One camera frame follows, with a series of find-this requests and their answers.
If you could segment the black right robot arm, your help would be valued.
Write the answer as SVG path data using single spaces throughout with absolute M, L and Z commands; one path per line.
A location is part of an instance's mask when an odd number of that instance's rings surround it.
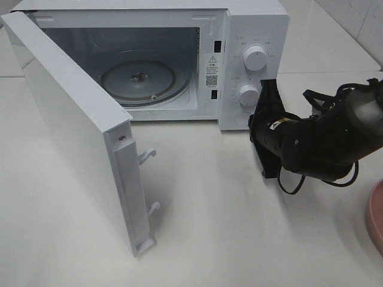
M 343 84 L 334 96 L 306 90 L 303 96 L 317 111 L 308 118 L 285 110 L 276 80 L 261 85 L 248 125 L 265 178 L 284 168 L 334 182 L 382 148 L 382 81 Z

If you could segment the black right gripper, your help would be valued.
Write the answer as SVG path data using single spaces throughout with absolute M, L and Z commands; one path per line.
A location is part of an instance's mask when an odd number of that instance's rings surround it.
M 284 105 L 276 79 L 261 80 L 261 94 L 255 113 L 250 116 L 250 141 L 262 165 L 264 178 L 276 178 L 281 167 L 279 140 L 281 135 L 273 127 L 283 118 Z

